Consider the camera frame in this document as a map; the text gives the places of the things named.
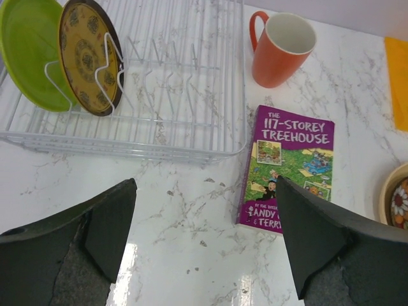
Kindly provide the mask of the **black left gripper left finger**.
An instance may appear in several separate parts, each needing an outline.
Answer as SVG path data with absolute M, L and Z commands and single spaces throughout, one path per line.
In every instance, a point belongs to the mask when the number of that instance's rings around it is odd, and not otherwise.
M 1 305 L 105 305 L 136 202 L 134 179 L 1 234 Z

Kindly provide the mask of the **yellow patterned dark-rimmed plate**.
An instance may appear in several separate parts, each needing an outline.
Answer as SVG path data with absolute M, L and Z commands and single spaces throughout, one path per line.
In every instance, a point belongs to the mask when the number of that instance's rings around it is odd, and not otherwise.
M 124 85 L 122 50 L 106 11 L 95 1 L 68 1 L 58 34 L 59 62 L 81 106 L 104 117 L 117 108 Z

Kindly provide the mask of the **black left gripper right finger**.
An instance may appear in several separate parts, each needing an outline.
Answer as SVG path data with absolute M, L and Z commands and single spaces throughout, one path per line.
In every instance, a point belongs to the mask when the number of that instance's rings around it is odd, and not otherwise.
M 407 231 L 277 180 L 298 299 L 305 305 L 407 305 Z

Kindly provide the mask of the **cream plate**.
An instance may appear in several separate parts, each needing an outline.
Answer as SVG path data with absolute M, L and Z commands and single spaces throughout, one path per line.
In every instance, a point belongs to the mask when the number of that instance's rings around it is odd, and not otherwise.
M 385 180 L 378 213 L 383 224 L 407 229 L 407 163 L 393 170 Z

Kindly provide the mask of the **green plate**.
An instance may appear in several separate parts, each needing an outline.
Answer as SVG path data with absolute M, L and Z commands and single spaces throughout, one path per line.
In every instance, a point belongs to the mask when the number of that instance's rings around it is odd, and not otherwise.
M 51 112 L 76 104 L 57 62 L 62 6 L 57 1 L 3 1 L 1 55 L 22 94 Z

